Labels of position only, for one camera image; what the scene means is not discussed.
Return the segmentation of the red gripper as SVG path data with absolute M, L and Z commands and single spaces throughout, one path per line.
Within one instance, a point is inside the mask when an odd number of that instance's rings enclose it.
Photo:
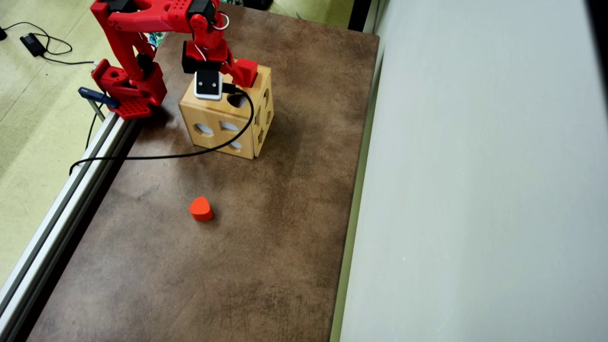
M 184 41 L 182 48 L 182 69 L 187 74 L 196 71 L 219 71 L 230 75 L 233 83 L 241 82 L 241 71 L 236 65 L 226 41 L 220 41 L 215 48 L 195 45 L 195 41 Z

